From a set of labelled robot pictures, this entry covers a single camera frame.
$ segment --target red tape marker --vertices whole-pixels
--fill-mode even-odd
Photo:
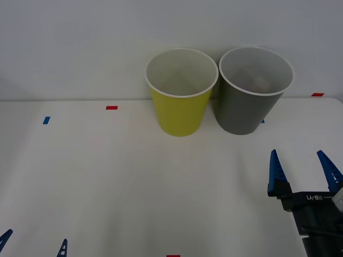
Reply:
[[[118,110],[118,106],[106,106],[106,110]]]
[[[321,97],[321,96],[323,96],[325,93],[313,93],[311,96],[319,96],[319,97]]]

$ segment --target paper cup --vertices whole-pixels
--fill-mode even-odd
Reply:
[[[260,47],[240,47],[221,57],[215,117],[232,134],[252,133],[292,85],[294,70],[279,54]]]
[[[177,48],[155,56],[145,80],[161,128],[177,137],[194,133],[218,76],[214,60],[198,50]]]

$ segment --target white wall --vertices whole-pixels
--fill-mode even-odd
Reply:
[[[0,99],[144,99],[146,62],[171,47],[218,60],[257,44],[284,55],[285,96],[343,99],[342,0],[2,0]]]

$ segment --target blue tape marker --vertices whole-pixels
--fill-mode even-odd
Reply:
[[[45,117],[43,125],[47,125],[49,123],[50,116]]]

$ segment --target cable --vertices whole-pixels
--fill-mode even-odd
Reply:
[[[301,229],[305,233],[312,233],[312,234],[317,234],[317,235],[322,235],[322,236],[343,238],[343,234],[338,233],[338,232],[327,232],[327,231],[323,231],[323,230],[318,230],[318,229],[313,229],[313,228],[306,228],[306,227],[302,227]]]

